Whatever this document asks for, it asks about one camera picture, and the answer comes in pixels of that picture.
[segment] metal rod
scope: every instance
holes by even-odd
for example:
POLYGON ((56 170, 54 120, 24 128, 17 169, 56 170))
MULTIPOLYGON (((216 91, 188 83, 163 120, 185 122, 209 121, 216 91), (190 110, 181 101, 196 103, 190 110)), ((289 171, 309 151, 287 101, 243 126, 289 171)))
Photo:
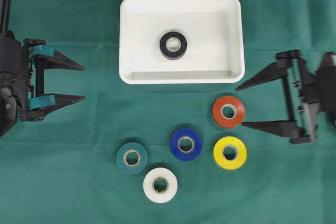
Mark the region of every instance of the metal rod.
POLYGON ((294 121, 295 120, 295 118, 294 118, 294 109, 293 109, 292 99, 290 97, 290 90, 289 90, 287 76, 283 76, 281 78, 282 78, 282 85, 283 85, 283 88, 284 88, 283 90, 285 92, 288 119, 290 121, 294 121))
POLYGON ((36 60, 36 96, 44 94, 44 60, 36 60))

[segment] white plastic tray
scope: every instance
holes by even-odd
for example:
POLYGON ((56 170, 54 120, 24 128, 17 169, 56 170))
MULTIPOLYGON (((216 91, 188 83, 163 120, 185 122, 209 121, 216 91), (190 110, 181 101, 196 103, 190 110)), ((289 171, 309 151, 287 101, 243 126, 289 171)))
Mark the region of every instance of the white plastic tray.
POLYGON ((230 83, 245 73, 239 0, 124 0, 120 6, 119 75, 129 84, 230 83), (160 39, 187 40, 170 60, 160 39))

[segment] red tape roll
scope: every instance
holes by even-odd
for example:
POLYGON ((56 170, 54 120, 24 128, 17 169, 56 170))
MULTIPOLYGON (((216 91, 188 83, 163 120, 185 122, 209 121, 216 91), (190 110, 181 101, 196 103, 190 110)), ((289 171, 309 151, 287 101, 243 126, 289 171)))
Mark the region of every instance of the red tape roll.
POLYGON ((224 128, 233 128, 244 120, 245 108, 238 98, 224 96, 215 102, 212 108, 212 115, 219 126, 224 128), (224 107, 230 107, 233 109, 234 115, 232 118, 227 118, 222 113, 224 107))

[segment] teal tape roll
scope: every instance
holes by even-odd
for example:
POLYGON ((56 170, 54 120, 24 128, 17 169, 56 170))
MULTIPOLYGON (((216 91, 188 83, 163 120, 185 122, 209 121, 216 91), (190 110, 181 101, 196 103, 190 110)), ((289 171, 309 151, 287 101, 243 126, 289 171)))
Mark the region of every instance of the teal tape roll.
POLYGON ((42 97, 34 97, 28 100, 28 109, 33 110, 36 108, 41 108, 45 106, 56 105, 55 96, 51 95, 44 95, 42 97))
POLYGON ((148 156, 146 149, 138 143, 126 143, 122 145, 117 152, 117 165, 127 174, 136 174, 141 172, 147 164, 148 156), (127 162, 127 155, 134 152, 138 156, 138 161, 135 164, 127 162))
POLYGON ((29 48, 29 56, 34 55, 46 55, 46 56, 54 56, 55 49, 53 47, 48 47, 46 45, 38 45, 29 48))

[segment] green cloth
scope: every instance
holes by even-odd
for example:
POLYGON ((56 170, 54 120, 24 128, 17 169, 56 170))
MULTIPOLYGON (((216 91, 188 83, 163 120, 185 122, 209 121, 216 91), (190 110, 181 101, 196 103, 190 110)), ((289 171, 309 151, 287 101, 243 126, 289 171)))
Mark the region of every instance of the green cloth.
POLYGON ((246 74, 235 84, 133 86, 118 74, 122 0, 12 0, 9 29, 17 40, 45 39, 85 71, 50 70, 46 93, 86 95, 43 122, 18 122, 0 138, 0 223, 335 223, 336 128, 319 116, 319 139, 290 145, 247 127, 225 130, 211 108, 224 94, 240 98, 246 121, 286 119, 280 81, 235 88, 283 50, 301 49, 311 71, 335 51, 336 0, 240 0, 246 74), (181 162, 171 134, 183 126, 203 138, 201 155, 181 162), (234 135, 247 163, 226 172, 213 161, 218 139, 234 135), (141 143, 149 161, 127 175, 118 148, 141 143), (145 174, 170 169, 178 191, 170 202, 149 201, 145 174))

